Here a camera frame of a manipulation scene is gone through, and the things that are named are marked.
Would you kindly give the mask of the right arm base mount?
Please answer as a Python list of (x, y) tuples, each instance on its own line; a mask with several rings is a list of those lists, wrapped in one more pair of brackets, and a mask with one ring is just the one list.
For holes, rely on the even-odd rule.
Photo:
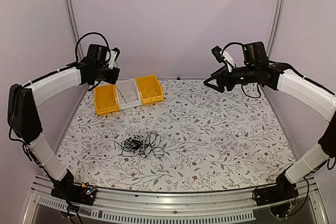
[(297, 205), (298, 196), (296, 184), (291, 184), (285, 177), (277, 178), (273, 186), (258, 186), (252, 192), (252, 199), (257, 206), (271, 205), (271, 214), (279, 219), (291, 214)]

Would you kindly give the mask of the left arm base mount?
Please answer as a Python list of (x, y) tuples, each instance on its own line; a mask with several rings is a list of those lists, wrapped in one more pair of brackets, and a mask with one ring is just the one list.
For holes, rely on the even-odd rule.
[(50, 180), (53, 184), (53, 188), (51, 191), (51, 195), (53, 197), (83, 205), (93, 205), (96, 197), (96, 192), (94, 191), (90, 195), (88, 195), (87, 190), (89, 189), (89, 187), (82, 187), (81, 185), (74, 183), (72, 176), (65, 176), (61, 181), (55, 180), (53, 178), (51, 178)]

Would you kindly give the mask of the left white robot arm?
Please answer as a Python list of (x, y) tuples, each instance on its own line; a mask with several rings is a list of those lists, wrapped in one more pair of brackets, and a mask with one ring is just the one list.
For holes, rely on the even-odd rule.
[(51, 98), (74, 87), (89, 85), (94, 89), (101, 82), (115, 84), (119, 68), (114, 66), (120, 54), (111, 48), (105, 36), (95, 33), (104, 45), (90, 44), (83, 59), (75, 61), (24, 84), (13, 84), (9, 89), (7, 123), (8, 137), (22, 144), (23, 152), (30, 161), (42, 169), (54, 182), (57, 190), (67, 200), (78, 195), (74, 178), (50, 147), (43, 133), (39, 107)]

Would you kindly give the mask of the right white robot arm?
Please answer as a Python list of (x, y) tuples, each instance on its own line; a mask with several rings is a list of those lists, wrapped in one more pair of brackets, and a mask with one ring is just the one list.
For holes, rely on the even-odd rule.
[(321, 115), (328, 123), (317, 144), (301, 158), (285, 169), (271, 190), (276, 201), (291, 194), (291, 184), (317, 171), (335, 157), (335, 93), (299, 73), (292, 65), (269, 60), (263, 42), (239, 43), (244, 56), (244, 66), (237, 67), (226, 48), (211, 49), (213, 56), (223, 67), (204, 81), (204, 85), (220, 93), (232, 91), (236, 85), (250, 83), (267, 86), (287, 94)]

